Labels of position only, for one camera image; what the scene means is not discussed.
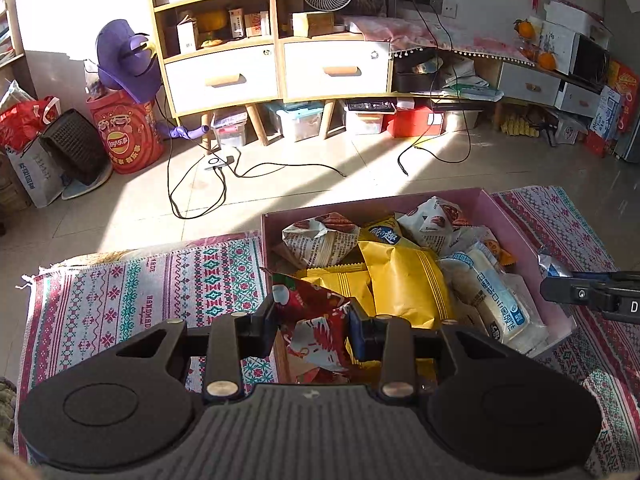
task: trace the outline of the pink cardboard box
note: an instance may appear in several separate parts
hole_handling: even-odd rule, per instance
[[[537,248],[532,247],[520,229],[500,209],[497,203],[479,188],[428,191],[425,193],[389,196],[277,211],[262,215],[262,252],[268,269],[274,269],[279,256],[272,249],[282,241],[282,230],[293,222],[338,212],[357,225],[379,220],[394,212],[407,213],[432,196],[439,196],[458,204],[473,225],[485,225],[498,238],[500,245],[517,260],[510,272],[519,274],[533,297],[540,317],[549,330],[549,346],[556,345],[575,328],[573,317],[567,316],[556,303],[549,303],[540,296],[542,276],[538,267]]]

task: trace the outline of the microwave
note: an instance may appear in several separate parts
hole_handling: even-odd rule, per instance
[[[609,52],[579,32],[556,23],[538,21],[540,50],[554,54],[556,70],[601,89],[607,82]]]

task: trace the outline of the purple hat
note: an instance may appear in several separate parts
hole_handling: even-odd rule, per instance
[[[162,84],[158,58],[145,48],[147,41],[145,34],[133,32],[127,20],[107,23],[95,40],[102,84],[127,91],[140,104],[152,101]]]

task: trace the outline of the wall socket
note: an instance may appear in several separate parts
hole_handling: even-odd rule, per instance
[[[458,13],[458,4],[452,0],[400,0],[403,2],[415,2],[417,6],[422,6],[425,12],[434,12],[448,18],[455,18]]]
[[[455,18],[458,15],[458,4],[451,0],[444,0],[442,3],[442,15],[447,18]]]

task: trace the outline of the lay's logo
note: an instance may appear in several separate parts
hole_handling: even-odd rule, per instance
[[[129,147],[129,136],[124,132],[110,132],[107,135],[107,146],[113,153],[121,155]]]

